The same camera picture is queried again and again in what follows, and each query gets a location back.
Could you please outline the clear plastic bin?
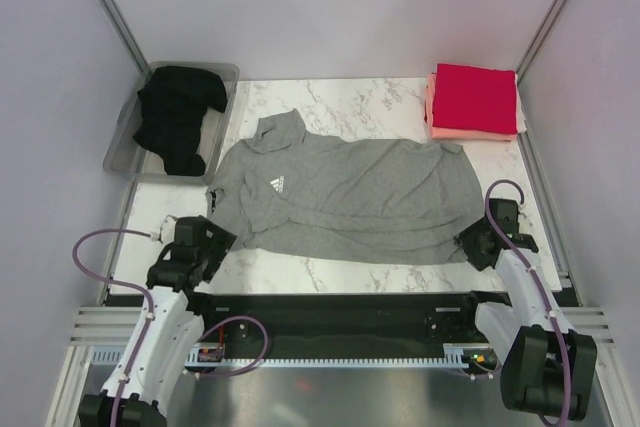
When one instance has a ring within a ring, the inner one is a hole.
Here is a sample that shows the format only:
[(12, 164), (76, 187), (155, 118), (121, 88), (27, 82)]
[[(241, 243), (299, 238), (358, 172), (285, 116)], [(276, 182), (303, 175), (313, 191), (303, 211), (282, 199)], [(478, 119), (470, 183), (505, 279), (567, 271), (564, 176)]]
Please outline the clear plastic bin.
[(239, 78), (232, 63), (151, 63), (119, 113), (104, 170), (138, 182), (210, 183)]

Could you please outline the grey t shirt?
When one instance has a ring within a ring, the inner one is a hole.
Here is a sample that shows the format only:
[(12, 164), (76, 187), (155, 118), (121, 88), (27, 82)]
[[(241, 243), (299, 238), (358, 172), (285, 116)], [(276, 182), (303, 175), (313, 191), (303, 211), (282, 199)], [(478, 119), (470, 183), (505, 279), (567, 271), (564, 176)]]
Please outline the grey t shirt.
[(235, 143), (209, 194), (236, 249), (371, 264), (462, 262), (455, 239), (484, 214), (460, 145), (348, 142), (311, 133), (294, 110)]

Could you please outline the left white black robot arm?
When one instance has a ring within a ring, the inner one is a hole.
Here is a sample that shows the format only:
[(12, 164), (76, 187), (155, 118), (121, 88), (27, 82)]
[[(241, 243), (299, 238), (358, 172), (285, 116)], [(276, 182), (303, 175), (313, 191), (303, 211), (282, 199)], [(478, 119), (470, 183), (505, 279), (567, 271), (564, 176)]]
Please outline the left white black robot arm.
[(72, 249), (76, 266), (90, 277), (127, 287), (143, 296), (143, 306), (124, 353), (98, 394), (82, 398), (82, 426), (165, 426), (168, 405), (187, 356), (198, 340), (219, 329), (219, 316), (190, 304), (195, 289), (210, 282), (236, 236), (203, 216), (176, 220), (173, 240), (147, 272), (144, 286), (108, 279), (87, 269), (78, 256), (83, 236)]

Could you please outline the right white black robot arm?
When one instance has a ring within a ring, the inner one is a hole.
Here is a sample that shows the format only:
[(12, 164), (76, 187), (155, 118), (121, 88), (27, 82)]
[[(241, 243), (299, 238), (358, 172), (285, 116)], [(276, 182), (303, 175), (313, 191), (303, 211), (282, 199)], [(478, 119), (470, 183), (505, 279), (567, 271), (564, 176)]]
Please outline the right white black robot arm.
[(507, 409), (564, 426), (586, 417), (597, 347), (561, 312), (538, 271), (537, 244), (521, 232), (518, 217), (517, 202), (488, 198), (484, 217), (458, 236), (468, 260), (494, 270), (507, 293), (469, 293), (457, 324), (465, 338), (489, 342)]

